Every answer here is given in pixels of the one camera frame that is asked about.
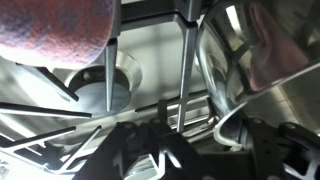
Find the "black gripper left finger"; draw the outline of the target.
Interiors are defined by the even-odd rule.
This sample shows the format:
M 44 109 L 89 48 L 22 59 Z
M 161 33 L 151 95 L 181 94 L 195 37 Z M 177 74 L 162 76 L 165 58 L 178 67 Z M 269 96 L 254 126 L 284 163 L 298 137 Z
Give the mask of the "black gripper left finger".
M 139 157 L 150 155 L 162 180 L 211 180 L 209 165 L 179 133 L 153 119 L 118 123 L 73 180 L 123 180 Z

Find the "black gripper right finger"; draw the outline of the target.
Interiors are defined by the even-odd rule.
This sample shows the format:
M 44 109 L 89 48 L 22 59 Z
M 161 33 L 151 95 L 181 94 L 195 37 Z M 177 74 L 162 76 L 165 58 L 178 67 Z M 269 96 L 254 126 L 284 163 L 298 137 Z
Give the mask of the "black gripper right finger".
M 296 124 L 268 125 L 234 115 L 238 142 L 249 151 L 257 180 L 320 180 L 320 137 Z

